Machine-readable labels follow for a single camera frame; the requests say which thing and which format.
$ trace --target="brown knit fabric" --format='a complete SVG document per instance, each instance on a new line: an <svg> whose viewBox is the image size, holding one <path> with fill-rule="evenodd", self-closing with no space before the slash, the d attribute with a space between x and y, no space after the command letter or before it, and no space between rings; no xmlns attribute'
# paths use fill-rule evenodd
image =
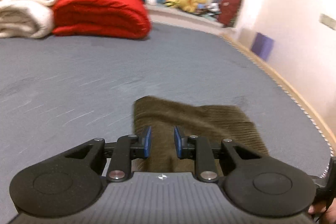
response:
<svg viewBox="0 0 336 224"><path fill-rule="evenodd" d="M174 146L174 126L181 126L185 135L208 137L220 143L230 138L268 155L255 125L236 106L208 105L195 107L152 96L134 104L134 132L152 126L151 154L147 160L137 160L135 170L148 172L193 172L193 160L179 160ZM222 174L218 161L219 174Z"/></svg>

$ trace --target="light switch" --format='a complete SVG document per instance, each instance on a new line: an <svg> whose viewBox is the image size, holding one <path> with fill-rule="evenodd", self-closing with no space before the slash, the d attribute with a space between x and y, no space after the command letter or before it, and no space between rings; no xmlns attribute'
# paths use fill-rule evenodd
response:
<svg viewBox="0 0 336 224"><path fill-rule="evenodd" d="M336 20L332 19L331 17L325 15L325 14L321 14L320 16L320 22L326 26L328 26L329 28L336 30Z"/></svg>

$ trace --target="purple object on wall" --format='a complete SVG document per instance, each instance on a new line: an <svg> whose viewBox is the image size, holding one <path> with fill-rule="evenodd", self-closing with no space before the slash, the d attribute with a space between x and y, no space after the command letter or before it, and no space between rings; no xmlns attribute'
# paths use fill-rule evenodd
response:
<svg viewBox="0 0 336 224"><path fill-rule="evenodd" d="M273 44L273 39L258 32L251 47L251 51L263 60L267 61L269 54L272 51Z"/></svg>

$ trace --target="white piping edge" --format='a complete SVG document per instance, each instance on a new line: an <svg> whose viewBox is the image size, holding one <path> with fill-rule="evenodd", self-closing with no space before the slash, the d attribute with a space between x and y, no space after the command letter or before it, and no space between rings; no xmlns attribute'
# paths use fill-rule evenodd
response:
<svg viewBox="0 0 336 224"><path fill-rule="evenodd" d="M300 105L300 103L289 93L288 90L286 90L280 83L278 83L278 81L276 79L274 79L272 77L272 75L270 75L269 73L267 73L267 71L264 70L263 65L257 63L256 61L254 61L252 58L248 57L246 55L246 53L244 51L242 51L241 49L239 49L236 45L234 45L230 40L228 40L227 38L223 37L222 35L216 34L214 32L210 32L210 31L204 31L204 30L200 30L197 28L192 28L192 27L185 27L185 26L181 26L178 24L173 24L173 23L167 23L167 22L162 22L162 21L158 21L158 20L151 20L152 23L160 23L160 24L165 24L165 25L170 25L170 26L175 26L175 27L180 27L180 28L185 28L185 29L190 29L190 30L195 30L195 31L200 31L200 32L204 32L204 33L209 33L212 35L215 35L217 37L222 38L226 43L228 43L229 45L231 45L231 47L235 48L238 52L240 52L241 54L243 54L248 60L250 60L253 64L255 64L258 68L260 68L261 70L263 70L279 87L281 87L281 89L298 105L298 107L303 111L304 114L306 114L306 116L309 118L309 120L313 123L313 125L316 127L316 129L318 130L318 132L321 134L321 136L324 138L324 140L326 141L326 143L329 146L330 149L330 156L333 157L334 156L334 150L332 149L331 144L329 143L329 141L327 140L327 138L324 136L323 132L321 131L320 127L316 124L316 122L314 121L314 119L308 114L307 111L305 111L305 109L302 107L302 105ZM325 178L327 175L327 172L329 170L329 166L330 164L328 164L328 166L325 168L323 174L320 176L320 178Z"/></svg>

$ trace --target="red comforter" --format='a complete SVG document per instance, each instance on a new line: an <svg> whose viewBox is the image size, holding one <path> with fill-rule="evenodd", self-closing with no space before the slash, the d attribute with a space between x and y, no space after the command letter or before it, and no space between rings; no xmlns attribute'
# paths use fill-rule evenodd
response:
<svg viewBox="0 0 336 224"><path fill-rule="evenodd" d="M141 0L59 0L53 34L144 38L151 30Z"/></svg>

